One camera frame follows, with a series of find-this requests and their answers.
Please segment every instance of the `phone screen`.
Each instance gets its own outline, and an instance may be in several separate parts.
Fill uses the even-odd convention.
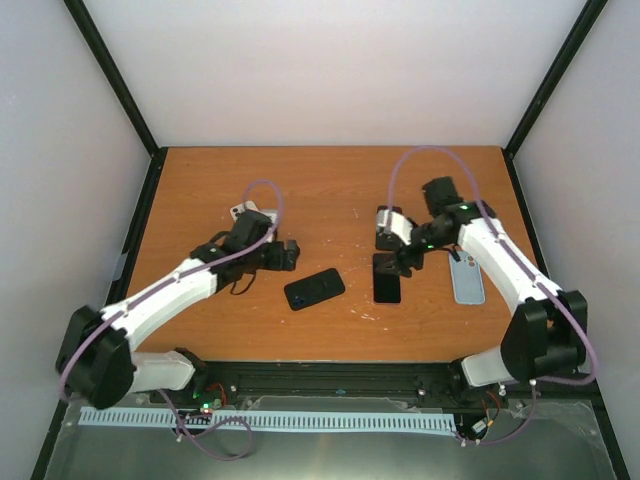
[[[387,253],[373,255],[373,301],[375,303],[400,303],[400,277],[376,272],[376,265],[386,258]]]

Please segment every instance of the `light blue phone case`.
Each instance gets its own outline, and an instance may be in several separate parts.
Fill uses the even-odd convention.
[[[453,296],[462,305],[482,305],[485,295],[478,261],[462,250],[458,250],[458,255],[460,261],[456,262],[449,254]]]

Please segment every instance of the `black wire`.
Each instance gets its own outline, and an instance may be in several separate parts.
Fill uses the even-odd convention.
[[[213,238],[211,238],[211,240],[209,240],[209,243],[216,243],[218,240],[220,240],[222,237],[226,237],[227,235],[229,235],[231,232],[229,232],[228,230],[223,230],[222,232],[218,232],[216,233]]]
[[[231,291],[229,293],[231,295],[242,295],[243,293],[247,293],[247,291],[251,288],[251,285],[253,285],[253,282],[256,281],[257,276],[258,272],[253,272],[253,276],[251,277],[251,280],[249,280],[249,284],[244,287],[244,290],[242,290],[241,292],[236,293],[236,286],[238,285],[238,282],[233,282],[233,286],[231,287]]]
[[[448,248],[448,247],[436,248],[436,250],[442,250],[443,252],[448,252],[449,255],[451,255],[456,262],[459,262],[461,260],[455,245],[451,248]]]

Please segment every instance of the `black smartphone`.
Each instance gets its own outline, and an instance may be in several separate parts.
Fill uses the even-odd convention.
[[[335,268],[315,273],[284,286],[284,294],[291,310],[310,307],[344,292],[344,282]]]
[[[388,253],[373,254],[373,301],[375,303],[400,303],[400,277],[376,272],[376,265],[388,257]]]

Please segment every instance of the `white cable tray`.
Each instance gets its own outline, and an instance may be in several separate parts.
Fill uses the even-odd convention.
[[[452,435],[453,415],[444,413],[359,413],[359,412],[266,412],[218,410],[211,420],[189,420],[194,429],[205,429],[229,417],[241,417],[258,432],[393,432]],[[109,427],[171,428],[175,417],[168,408],[80,409],[78,425]],[[237,422],[220,427],[221,430],[244,430]]]

